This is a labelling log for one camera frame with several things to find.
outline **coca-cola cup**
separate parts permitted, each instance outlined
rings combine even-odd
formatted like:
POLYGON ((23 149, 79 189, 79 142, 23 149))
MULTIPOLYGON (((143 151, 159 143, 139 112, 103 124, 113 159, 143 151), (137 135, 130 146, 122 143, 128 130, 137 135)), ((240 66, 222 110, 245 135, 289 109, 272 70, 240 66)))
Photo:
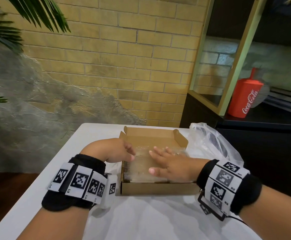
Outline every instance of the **coca-cola cup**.
POLYGON ((263 83, 258 80, 253 80, 255 67, 252 69, 249 78, 238 80, 233 95, 232 101, 228 110, 228 114, 245 118, 263 83))

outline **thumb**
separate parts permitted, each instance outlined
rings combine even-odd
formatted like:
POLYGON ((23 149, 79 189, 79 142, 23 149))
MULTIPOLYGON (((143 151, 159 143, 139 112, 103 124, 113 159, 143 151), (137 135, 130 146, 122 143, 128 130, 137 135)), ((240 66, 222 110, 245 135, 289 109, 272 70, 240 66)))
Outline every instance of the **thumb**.
POLYGON ((149 168, 149 173, 153 176, 168 178, 168 171, 166 168, 149 168))
POLYGON ((134 157, 133 155, 131 155, 130 153, 126 152, 123 161, 131 162, 131 161, 134 160, 134 158, 135 158, 135 157, 134 157))

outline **open cardboard box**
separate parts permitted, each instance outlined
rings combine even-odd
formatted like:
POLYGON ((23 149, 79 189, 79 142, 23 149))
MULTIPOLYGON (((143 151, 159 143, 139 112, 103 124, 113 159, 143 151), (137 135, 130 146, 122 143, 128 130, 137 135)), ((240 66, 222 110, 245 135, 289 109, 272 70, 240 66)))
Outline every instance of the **open cardboard box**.
MULTIPOLYGON (((188 140, 179 130, 150 129, 124 127, 124 132, 119 138, 130 142, 133 147, 153 148, 186 148, 188 140)), ((199 193, 199 187, 195 183, 173 183, 173 182, 153 182, 153 183, 130 183, 124 180, 123 163, 121 168, 121 189, 122 195, 194 195, 199 193)))

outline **white tablecloth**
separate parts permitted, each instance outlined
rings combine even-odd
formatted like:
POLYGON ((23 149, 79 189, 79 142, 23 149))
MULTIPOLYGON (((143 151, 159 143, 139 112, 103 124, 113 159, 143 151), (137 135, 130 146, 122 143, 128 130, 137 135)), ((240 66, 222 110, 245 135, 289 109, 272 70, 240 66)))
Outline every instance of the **white tablecloth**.
MULTIPOLYGON (((90 142, 119 137, 123 127, 82 124, 0 222, 0 240, 15 240, 24 230, 41 208, 45 187, 63 162, 67 162, 90 142)), ((189 129, 179 130, 185 137, 188 136, 189 129)), ((120 167, 121 163, 107 164, 106 172, 119 176, 120 167)), ((119 196, 118 187, 116 195, 110 209, 93 208, 90 211, 84 240, 260 240, 239 221, 226 219, 220 222, 212 214, 206 216, 193 195, 123 197, 119 196)))

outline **dark floor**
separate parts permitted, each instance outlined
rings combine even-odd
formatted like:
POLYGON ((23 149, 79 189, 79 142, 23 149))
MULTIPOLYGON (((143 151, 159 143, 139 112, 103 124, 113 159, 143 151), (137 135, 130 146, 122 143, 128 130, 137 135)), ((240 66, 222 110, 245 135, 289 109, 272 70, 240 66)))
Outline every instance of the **dark floor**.
POLYGON ((0 221, 38 175, 38 173, 0 173, 0 221))

